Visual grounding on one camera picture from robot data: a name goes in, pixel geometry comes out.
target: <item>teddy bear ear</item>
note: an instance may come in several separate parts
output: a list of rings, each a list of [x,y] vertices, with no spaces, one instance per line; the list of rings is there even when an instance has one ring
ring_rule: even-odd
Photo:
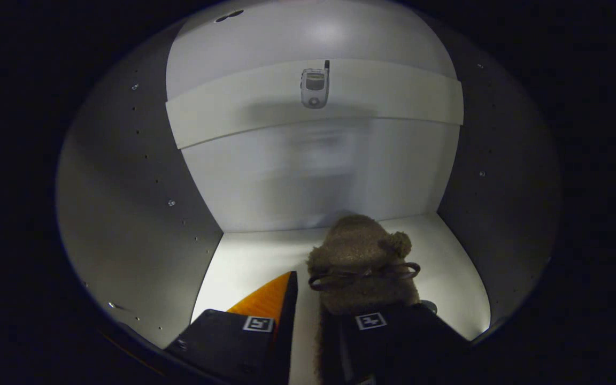
[[[389,234],[384,239],[384,243],[387,249],[392,250],[398,254],[399,258],[405,258],[413,248],[413,244],[410,242],[408,234],[402,232],[395,232]]]
[[[308,255],[306,264],[308,273],[313,274],[326,269],[328,263],[328,253],[323,247],[313,247],[313,251]]]

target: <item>black background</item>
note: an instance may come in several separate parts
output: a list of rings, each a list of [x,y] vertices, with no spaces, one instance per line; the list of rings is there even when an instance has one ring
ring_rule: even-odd
[[[616,2],[410,4],[523,83],[553,128],[563,173],[563,219],[543,281],[459,370],[498,383],[616,383]],[[93,84],[205,5],[0,3],[0,383],[166,381],[98,333],[105,319],[58,236],[53,179]]]

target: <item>phone screen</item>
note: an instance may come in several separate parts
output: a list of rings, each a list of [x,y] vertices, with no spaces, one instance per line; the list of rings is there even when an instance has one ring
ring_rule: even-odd
[[[306,76],[306,88],[311,91],[319,91],[325,87],[325,76],[322,74],[308,74]]]

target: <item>brown plush toy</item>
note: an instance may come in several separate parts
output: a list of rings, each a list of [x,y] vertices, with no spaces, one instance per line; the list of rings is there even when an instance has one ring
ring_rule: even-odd
[[[418,304],[412,278],[420,266],[404,261],[411,247],[408,235],[389,234],[370,217],[341,218],[308,257],[309,283],[320,291],[320,302],[334,315],[362,314],[397,303]]]

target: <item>metal panel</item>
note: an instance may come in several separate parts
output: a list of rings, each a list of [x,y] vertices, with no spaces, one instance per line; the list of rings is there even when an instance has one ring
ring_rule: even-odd
[[[181,25],[96,85],[64,142],[56,186],[59,229],[79,277],[103,309],[160,348],[189,325],[222,237],[166,114],[166,62]]]
[[[420,16],[448,50],[465,97],[438,214],[479,271],[494,324],[517,309],[550,260],[562,206],[555,144],[513,76],[466,37]]]

